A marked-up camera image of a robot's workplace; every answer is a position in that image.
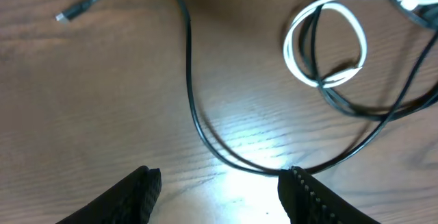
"black cable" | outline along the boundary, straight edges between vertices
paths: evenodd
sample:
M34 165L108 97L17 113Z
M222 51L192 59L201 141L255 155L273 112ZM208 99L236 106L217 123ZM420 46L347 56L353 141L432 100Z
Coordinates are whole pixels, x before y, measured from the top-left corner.
M79 3L76 3L75 5L71 6L69 9L66 9L62 13L56 16L56 19L60 22L68 22L73 20L74 18L78 17L82 13L84 13L88 8L91 7L95 2L100 0L83 0ZM221 155L212 145L212 143L209 141L207 136L205 135L205 132L203 128L201 127L201 123L199 122L199 117L196 111L196 106L194 102L194 94L193 94L193 86L192 86L192 27L190 23L190 14L188 12L188 9L185 5L184 0L177 0L179 7L181 9L181 12L183 14L184 19L184 25L185 25L185 32L186 32L186 45L185 45L185 77L186 77L186 84L187 84L187 94L188 94L188 101L190 105L190 113L192 115L192 119L194 122L194 126L203 141L204 145L210 150L210 152L216 156L221 162L225 163L226 165L238 169L241 171L245 171L248 173L255 173L259 175L265 175L265 176L277 176L281 172L281 170L278 169L269 169L263 166L259 166L255 163L249 162L247 160L241 159L243 163L258 168L257 169L249 169L244 166L240 166L239 164L236 164L228 159L226 159L223 155Z
M74 18L78 17L82 13L84 13L86 10L88 10L95 2L99 0L83 0L79 3L76 3L69 9L63 11L62 13L58 14L56 16L56 19L60 22L68 22L73 20ZM185 76L186 76L186 85L187 85L187 94L188 94L188 102L190 106L190 113L192 115L192 119L194 122L194 126L196 128L196 131L198 132L198 135L200 136L201 140L203 141L204 145L210 150L210 152L215 155L221 162L225 163L226 165L245 171L248 173L254 173L259 175L265 175L265 176L278 176L281 173L281 169L269 169L264 166L259 166L258 164L255 164L253 162L249 162L248 160L245 160L244 158L234 156L238 161L240 161L243 164L246 164L247 166L253 167L247 168L245 166L240 166L239 164L236 164L230 160L228 160L226 157L221 155L216 148L212 145L212 143L207 138L201 123L199 121L199 117L196 111L196 105L194 101L194 94L193 94L193 86L192 86L192 28L191 28L191 22L190 22L190 14L188 12L188 9L185 5L184 0L177 0L177 3L179 4L179 7L181 9L181 13L183 15L184 25L185 25L185 32L186 32L186 46L185 46L185 60L186 60L186 69L185 69ZM364 141L359 143L354 149L342 153L338 155L336 158L333 158L332 160L329 160L328 162L325 162L321 165L311 167L309 169L306 169L309 173L318 173L320 171L323 171L325 169L328 169L336 164L339 164L340 162L343 162L344 160L347 160L351 156L353 156L355 153L357 153L360 149L364 148L367 144L369 144L376 136L377 134L382 130L382 128L390 121L394 119L402 118L410 113L417 112L421 109L427 108L428 106L436 103L438 101L438 84L434 86L428 93L426 93L423 97L420 97L412 102L406 103L404 105L400 105L402 99L407 93L407 90L409 89L413 78L415 77L415 74L418 71L418 68L421 66L422 62L427 56L427 53L430 51L432 46L435 44L436 40L438 39L438 32L433 36L433 38L430 40L430 42L427 44L426 48L423 50L421 56L418 58L417 62L415 63L415 66L413 67L411 74L408 77L408 80L406 84L404 85L404 88L402 92L399 94L399 97L397 98L397 101L390 107L389 111L384 114L379 114L379 112L382 111L381 108L370 108L370 107L363 107L360 105L353 104L349 102L346 98L341 96L339 93L337 93L333 89L324 89L322 88L323 82L322 78L318 72L316 59L315 59L315 32L316 27L318 24L319 15L321 12L322 6L320 6L315 12L314 15L308 19L305 24L302 27L301 35L300 35L300 54L303 58L303 61L305 62L306 66L311 71L311 74L313 75L314 79L319 84L319 89L326 101L333 106L335 109L339 110L340 112L343 112L344 114L347 114L349 116L356 116L356 117L363 117L367 118L373 121L380 121L379 125L374 129L374 131L366 137ZM304 53L304 41L307 36L307 32L309 31L310 27L312 26L312 33L311 33L311 57L309 58Z

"wooden table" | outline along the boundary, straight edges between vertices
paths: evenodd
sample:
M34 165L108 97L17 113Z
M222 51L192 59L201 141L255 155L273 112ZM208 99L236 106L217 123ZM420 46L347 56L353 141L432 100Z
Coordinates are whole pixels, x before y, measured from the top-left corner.
M70 25L78 0L1 0L0 223L54 223L140 165L162 170L151 223L288 223L276 179L241 173L198 138L185 93L185 41L173 0L104 0ZM194 85L206 119L236 152L266 166L321 163L365 128L295 79L281 54L285 22L310 0L186 0ZM365 68L339 89L390 104L432 32L388 1L344 1L368 36ZM325 12L323 71L359 52ZM409 92L438 77L438 48ZM390 123L352 159L316 175L383 223L438 219L438 108Z

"usb connector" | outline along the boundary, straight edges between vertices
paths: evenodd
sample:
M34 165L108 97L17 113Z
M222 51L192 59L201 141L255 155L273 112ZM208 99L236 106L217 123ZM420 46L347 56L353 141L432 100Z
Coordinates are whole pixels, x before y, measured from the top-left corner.
M90 0L81 1L65 9L60 14L56 15L56 21L60 23L68 23L83 14L91 6Z

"black object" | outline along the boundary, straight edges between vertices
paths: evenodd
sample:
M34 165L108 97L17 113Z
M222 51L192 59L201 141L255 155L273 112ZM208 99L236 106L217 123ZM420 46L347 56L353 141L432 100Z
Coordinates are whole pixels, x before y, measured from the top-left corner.
M161 189L159 169L141 166L58 224L147 224Z
M279 176L279 198L293 224L377 224L302 168Z

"white cable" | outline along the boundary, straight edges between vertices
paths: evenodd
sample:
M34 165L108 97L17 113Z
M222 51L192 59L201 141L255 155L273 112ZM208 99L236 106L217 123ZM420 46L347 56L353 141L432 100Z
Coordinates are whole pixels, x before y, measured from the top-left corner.
M294 31L295 29L300 25L301 22L303 22L308 16L312 15L316 8L320 5L322 6L322 9L330 9L339 12L342 14L346 20L351 24L352 28L354 29L357 38L359 39L359 47L361 50L361 55L359 56L359 60L357 61L357 65L355 67L350 67L344 70L341 70L340 72L334 73L333 75L328 76L323 80L324 85L323 88L332 88L336 87L340 84L343 84L347 82L349 79L354 77L363 67L365 64L365 59L368 51L368 45L366 42L365 32L362 29L362 26L358 22L357 18L354 16L354 14L346 8L344 5L341 5L339 3L333 3L332 1L337 0L317 0L313 2L312 4L308 5L306 8L301 10L300 13L295 17L295 19L292 21L292 24L290 26L290 29L286 35L285 42L283 45L283 56L285 58L285 62L287 67L289 68L290 72L298 78L303 83L311 86L311 87L317 87L318 83L316 80L309 79L298 67L295 56L294 56ZM430 5L433 3L438 3L438 0L409 0L407 1L405 5L407 7L413 6L416 4L418 5Z

